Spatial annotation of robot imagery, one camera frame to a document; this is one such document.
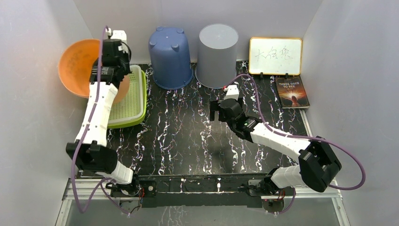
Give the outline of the orange plastic bucket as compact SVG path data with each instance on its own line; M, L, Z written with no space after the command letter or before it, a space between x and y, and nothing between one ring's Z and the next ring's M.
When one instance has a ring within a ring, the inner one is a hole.
M103 42L86 39L72 44L62 55L58 74L62 84L73 94L84 97L98 95L97 82L114 85L117 94L113 103L120 102L129 89L129 74L123 78L101 78Z

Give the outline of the grey plastic bucket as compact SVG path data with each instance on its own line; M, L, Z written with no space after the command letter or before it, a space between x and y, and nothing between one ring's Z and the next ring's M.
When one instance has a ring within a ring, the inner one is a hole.
M226 24L210 24L199 33L196 79L221 89L236 77L238 32Z

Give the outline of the blue plastic bucket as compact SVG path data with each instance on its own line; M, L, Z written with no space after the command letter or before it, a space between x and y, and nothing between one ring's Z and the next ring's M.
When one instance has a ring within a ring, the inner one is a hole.
M163 89L185 87L193 78L184 29L159 26L148 40L154 82Z

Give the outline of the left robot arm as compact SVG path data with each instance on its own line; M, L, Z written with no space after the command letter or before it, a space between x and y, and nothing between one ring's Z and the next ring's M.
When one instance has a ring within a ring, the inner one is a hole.
M109 189L135 196L141 188L137 175L118 160L106 139L112 104L120 83L131 72L124 45L120 39L100 42L100 53L91 64L88 105L82 126L75 141L67 143L66 152L73 161L73 169L102 175L110 180Z

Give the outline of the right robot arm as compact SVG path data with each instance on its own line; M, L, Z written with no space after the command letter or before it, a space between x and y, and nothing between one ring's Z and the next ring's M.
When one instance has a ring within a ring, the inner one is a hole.
M268 129L260 119L244 113L241 98L210 101L210 121L215 120L216 114L239 138L269 147L297 163L274 168L259 182L248 181L244 186L252 196L277 195L292 186L306 186L322 193L342 168L331 146L320 137L293 138L279 129Z

